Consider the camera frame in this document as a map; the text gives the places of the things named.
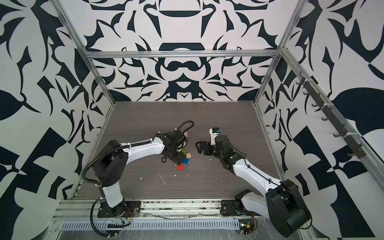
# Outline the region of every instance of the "wooden table surface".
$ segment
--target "wooden table surface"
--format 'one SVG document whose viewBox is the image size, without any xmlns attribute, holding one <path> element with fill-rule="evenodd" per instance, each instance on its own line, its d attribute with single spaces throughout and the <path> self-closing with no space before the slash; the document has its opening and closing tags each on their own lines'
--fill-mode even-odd
<svg viewBox="0 0 384 240">
<path fill-rule="evenodd" d="M 192 158 L 178 171 L 162 155 L 152 155 L 126 165 L 120 179 L 121 192 L 127 198 L 224 198 L 244 189 L 258 193 L 245 180 L 225 170 L 214 156 L 198 154 L 195 142 L 210 141 L 209 129 L 219 127 L 221 134 L 247 159 L 267 174 L 277 177 L 255 110 L 251 102 L 117 102 L 98 146 L 97 153 L 113 139 L 136 142 L 152 138 L 158 131 L 170 132 L 186 120 L 195 126 L 188 131 Z M 95 178 L 92 169 L 88 177 Z M 83 183 L 78 199 L 96 199 L 100 193 L 94 184 Z"/>
</svg>

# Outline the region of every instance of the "patterned back wall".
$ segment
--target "patterned back wall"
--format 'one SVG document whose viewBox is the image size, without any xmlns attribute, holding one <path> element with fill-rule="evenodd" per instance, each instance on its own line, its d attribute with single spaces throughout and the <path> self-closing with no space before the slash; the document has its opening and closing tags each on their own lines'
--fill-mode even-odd
<svg viewBox="0 0 384 240">
<path fill-rule="evenodd" d="M 384 158 L 384 1 L 309 0 L 288 50 Z M 324 239 L 384 239 L 384 193 L 281 60 L 260 101 L 285 176 Z"/>
<path fill-rule="evenodd" d="M 0 239 L 41 234 L 110 107 L 47 0 L 0 3 Z"/>
<path fill-rule="evenodd" d="M 62 0 L 62 4 L 89 50 L 250 50 L 277 48 L 297 1 Z"/>
<path fill-rule="evenodd" d="M 253 100 L 272 57 L 108 58 L 94 63 L 116 101 Z"/>
</svg>

